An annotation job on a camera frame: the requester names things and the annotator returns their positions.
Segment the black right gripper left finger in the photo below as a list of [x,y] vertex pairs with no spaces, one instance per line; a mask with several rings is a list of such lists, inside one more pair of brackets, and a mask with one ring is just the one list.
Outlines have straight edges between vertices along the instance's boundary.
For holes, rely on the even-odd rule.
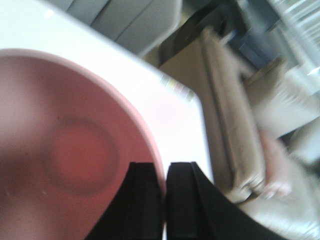
[[115,197],[87,240],[161,240],[163,201],[155,166],[131,162]]

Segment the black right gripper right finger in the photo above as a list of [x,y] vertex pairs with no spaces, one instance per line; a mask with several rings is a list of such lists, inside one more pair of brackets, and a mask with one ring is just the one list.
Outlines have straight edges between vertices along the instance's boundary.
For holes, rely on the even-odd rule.
[[281,240],[230,202],[196,162],[171,163],[166,179],[168,240]]

